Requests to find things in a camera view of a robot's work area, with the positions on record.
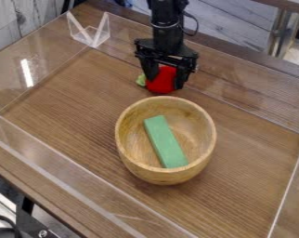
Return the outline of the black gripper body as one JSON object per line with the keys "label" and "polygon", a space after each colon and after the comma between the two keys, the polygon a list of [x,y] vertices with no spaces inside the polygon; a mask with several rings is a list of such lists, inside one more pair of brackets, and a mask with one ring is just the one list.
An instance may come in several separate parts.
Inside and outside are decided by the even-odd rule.
{"label": "black gripper body", "polygon": [[134,56],[139,60],[151,61],[163,65],[177,67],[182,65],[192,73],[197,70],[198,53],[185,44],[174,49],[158,49],[149,38],[134,39]]}

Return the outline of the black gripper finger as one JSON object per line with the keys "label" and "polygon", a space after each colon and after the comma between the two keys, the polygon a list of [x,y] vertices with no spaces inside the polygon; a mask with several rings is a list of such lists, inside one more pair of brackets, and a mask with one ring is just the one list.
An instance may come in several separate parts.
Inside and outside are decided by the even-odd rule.
{"label": "black gripper finger", "polygon": [[141,58],[139,63],[141,63],[141,68],[142,68],[142,71],[143,71],[143,74],[145,74],[146,78],[150,81],[153,81],[158,72],[159,72],[158,59],[155,59],[155,58]]}
{"label": "black gripper finger", "polygon": [[181,64],[175,68],[175,76],[174,76],[174,89],[181,89],[184,87],[184,83],[188,80],[188,77],[192,73],[190,67],[186,64]]}

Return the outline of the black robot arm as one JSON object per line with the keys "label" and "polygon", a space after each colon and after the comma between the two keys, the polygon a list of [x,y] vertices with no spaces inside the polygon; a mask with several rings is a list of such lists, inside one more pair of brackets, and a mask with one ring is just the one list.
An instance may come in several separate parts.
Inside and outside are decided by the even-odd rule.
{"label": "black robot arm", "polygon": [[151,38],[134,40],[134,56],[138,58],[145,88],[157,94],[167,94],[184,87],[189,75],[196,72],[198,53],[184,44],[184,18],[197,19],[184,10],[188,0],[147,0]]}

